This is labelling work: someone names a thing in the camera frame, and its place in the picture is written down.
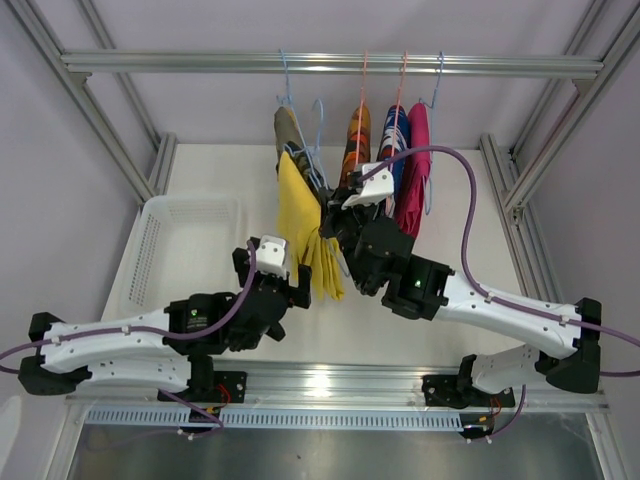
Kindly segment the light blue wire hanger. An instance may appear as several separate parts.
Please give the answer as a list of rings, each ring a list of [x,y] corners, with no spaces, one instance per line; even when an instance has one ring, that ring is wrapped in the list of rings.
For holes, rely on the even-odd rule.
[[[321,98],[316,98],[314,100],[311,111],[317,115],[317,127],[316,133],[314,134],[314,140],[311,145],[308,145],[306,143],[304,134],[301,133],[300,136],[303,143],[303,148],[301,150],[298,150],[298,153],[306,153],[311,167],[311,178],[314,186],[317,189],[319,189],[320,187],[328,189],[329,183],[327,181],[327,174],[325,172],[321,159],[321,140],[325,126],[324,103]],[[347,269],[346,263],[341,259],[341,256],[337,253],[336,249],[331,244],[331,241],[329,239],[326,239],[325,244],[328,247],[333,259],[337,261],[342,275],[346,278],[350,278],[351,274]]]

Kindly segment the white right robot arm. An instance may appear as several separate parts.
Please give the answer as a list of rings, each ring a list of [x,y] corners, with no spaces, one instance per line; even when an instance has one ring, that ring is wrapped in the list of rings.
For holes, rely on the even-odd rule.
[[[346,188],[326,196],[320,232],[337,240],[356,289],[380,294],[394,314],[460,322],[520,341],[497,354],[463,358],[455,380],[463,402],[478,404],[489,394],[539,380],[571,393],[597,391],[600,302],[545,303],[476,286],[464,273],[413,254],[413,237],[383,215],[379,203]]]

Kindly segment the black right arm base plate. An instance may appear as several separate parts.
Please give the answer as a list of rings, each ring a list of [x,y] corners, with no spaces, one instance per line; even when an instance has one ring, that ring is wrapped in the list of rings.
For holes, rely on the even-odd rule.
[[[421,390],[428,407],[448,407],[466,409],[470,407],[515,406],[512,390],[489,394],[478,390],[469,383],[459,383],[456,375],[427,374],[422,377]]]

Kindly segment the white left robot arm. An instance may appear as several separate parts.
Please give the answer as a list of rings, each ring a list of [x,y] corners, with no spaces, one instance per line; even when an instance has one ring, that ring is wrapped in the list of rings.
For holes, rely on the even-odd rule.
[[[35,352],[20,362],[20,384],[35,396],[92,385],[152,388],[162,400],[218,400],[226,386],[214,356],[254,350],[263,337],[283,340],[285,314],[311,305],[311,268],[299,265],[292,284],[286,248],[277,241],[252,238],[234,250],[232,262],[237,293],[197,293],[98,326],[35,314],[29,327]]]

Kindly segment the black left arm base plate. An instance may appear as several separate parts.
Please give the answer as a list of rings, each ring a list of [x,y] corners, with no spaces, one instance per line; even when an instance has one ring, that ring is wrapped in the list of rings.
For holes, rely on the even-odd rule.
[[[187,387],[175,395],[192,403],[243,404],[248,374],[244,371],[213,371],[193,374]]]

